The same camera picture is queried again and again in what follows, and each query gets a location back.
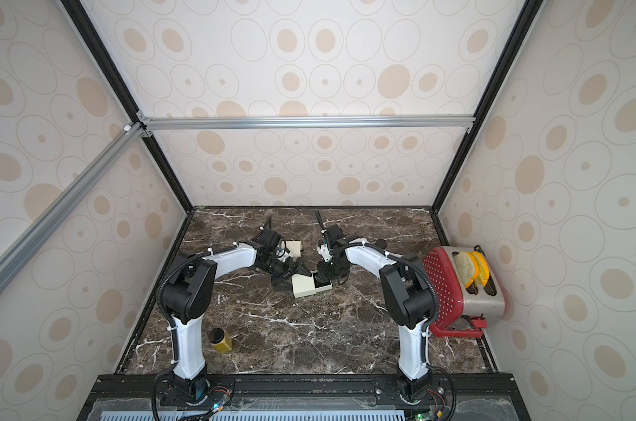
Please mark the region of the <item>cream drawer jewelry box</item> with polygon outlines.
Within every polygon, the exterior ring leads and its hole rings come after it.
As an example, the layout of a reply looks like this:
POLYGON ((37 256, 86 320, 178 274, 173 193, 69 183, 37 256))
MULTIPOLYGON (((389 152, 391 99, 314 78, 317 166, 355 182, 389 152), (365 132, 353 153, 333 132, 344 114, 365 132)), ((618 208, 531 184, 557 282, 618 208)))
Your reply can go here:
POLYGON ((286 249, 293 258, 299 258, 302 256, 302 243, 298 240, 287 241, 286 249))

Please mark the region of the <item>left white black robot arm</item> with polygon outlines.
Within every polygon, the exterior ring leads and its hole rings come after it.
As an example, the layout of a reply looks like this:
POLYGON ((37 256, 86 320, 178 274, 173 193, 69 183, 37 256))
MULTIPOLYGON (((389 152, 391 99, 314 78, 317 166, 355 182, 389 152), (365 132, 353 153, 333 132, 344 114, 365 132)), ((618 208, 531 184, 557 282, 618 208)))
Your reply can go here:
POLYGON ((170 384, 190 402, 207 395, 206 362, 202 352, 202 318, 209 308, 216 279, 244 268, 270 276, 272 287, 290 291, 296 275, 313 278, 304 259, 294 257, 268 218, 250 240, 206 252, 177 252, 156 290, 158 309, 172 339, 170 384))

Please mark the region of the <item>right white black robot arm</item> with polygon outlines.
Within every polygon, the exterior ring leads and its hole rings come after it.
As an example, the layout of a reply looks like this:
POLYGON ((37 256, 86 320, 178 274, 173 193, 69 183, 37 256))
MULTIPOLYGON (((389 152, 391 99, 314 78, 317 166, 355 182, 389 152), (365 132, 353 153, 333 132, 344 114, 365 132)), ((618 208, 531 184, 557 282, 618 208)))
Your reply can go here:
POLYGON ((397 382, 401 398, 409 403, 420 401, 432 380, 428 328, 440 316, 439 298, 421 259, 390 252, 383 239, 370 242, 345 234, 337 225, 325 226, 320 212, 316 212, 316 219, 323 235, 317 246, 322 259, 316 265, 316 280, 343 284, 352 266, 364 268, 379 280, 386 311, 399 327, 397 382))

